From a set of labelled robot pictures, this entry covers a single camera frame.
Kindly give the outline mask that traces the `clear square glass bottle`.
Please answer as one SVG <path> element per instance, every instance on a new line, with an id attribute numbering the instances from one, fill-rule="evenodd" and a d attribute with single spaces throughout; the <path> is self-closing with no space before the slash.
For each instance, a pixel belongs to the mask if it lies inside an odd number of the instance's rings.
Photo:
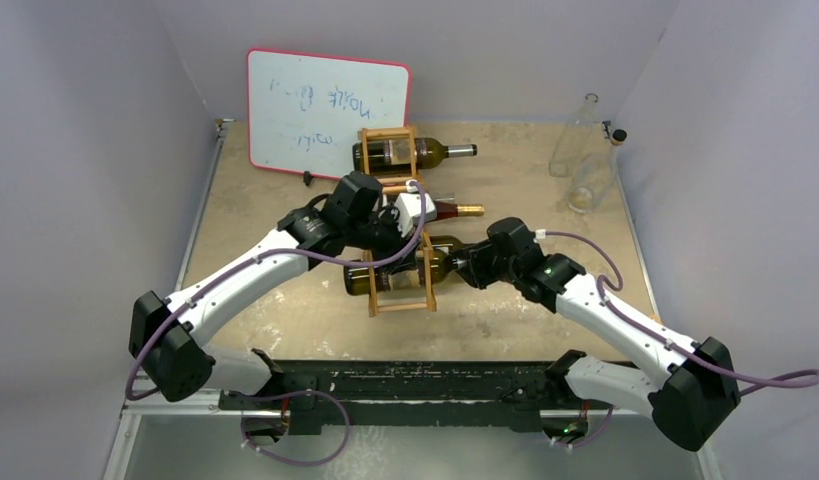
<path id="1" fill-rule="evenodd" d="M 627 137 L 626 130 L 615 129 L 608 139 L 607 150 L 591 153 L 580 161 L 566 191 L 571 210 L 585 214 L 602 203 L 618 178 L 617 156 Z"/>

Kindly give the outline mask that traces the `clear round glass bottle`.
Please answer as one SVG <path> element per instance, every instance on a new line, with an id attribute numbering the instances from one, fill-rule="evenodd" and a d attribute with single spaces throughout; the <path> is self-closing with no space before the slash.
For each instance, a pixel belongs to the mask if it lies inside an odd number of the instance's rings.
<path id="1" fill-rule="evenodd" d="M 595 93 L 586 94 L 579 108 L 568 117 L 548 162 L 551 177 L 564 178 L 573 174 L 584 145 L 594 129 L 599 99 Z"/>

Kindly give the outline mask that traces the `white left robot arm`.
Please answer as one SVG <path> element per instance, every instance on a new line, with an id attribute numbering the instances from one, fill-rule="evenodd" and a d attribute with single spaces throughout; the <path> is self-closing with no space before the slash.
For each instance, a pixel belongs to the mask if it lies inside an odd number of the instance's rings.
<path id="1" fill-rule="evenodd" d="M 161 394 L 178 402 L 213 384 L 244 393 L 260 409 L 277 405 L 283 382 L 272 375 L 264 353 L 212 353 L 210 341 L 272 289 L 323 262 L 342 264 L 347 247 L 381 253 L 376 267 L 413 253 L 435 205 L 420 181 L 408 180 L 405 186 L 397 203 L 385 204 L 382 184 L 353 171 L 333 192 L 291 210 L 255 246 L 207 278 L 166 297 L 154 291 L 138 297 L 128 340 L 135 363 L 126 398 Z"/>

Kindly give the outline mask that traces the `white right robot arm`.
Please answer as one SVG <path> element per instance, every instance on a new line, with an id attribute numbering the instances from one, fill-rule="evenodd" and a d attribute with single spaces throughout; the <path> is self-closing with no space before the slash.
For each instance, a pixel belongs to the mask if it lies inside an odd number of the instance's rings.
<path id="1" fill-rule="evenodd" d="M 519 218 L 493 223 L 486 239 L 450 255 L 460 277 L 485 289 L 505 282 L 524 299 L 588 329 L 622 353 L 631 366 L 567 353 L 546 381 L 561 407 L 595 400 L 653 421 L 673 444 L 700 450 L 739 406 L 731 353 L 721 341 L 697 341 L 676 332 L 616 296 L 618 285 L 596 277 L 572 258 L 546 254 L 548 230 L 530 230 Z"/>

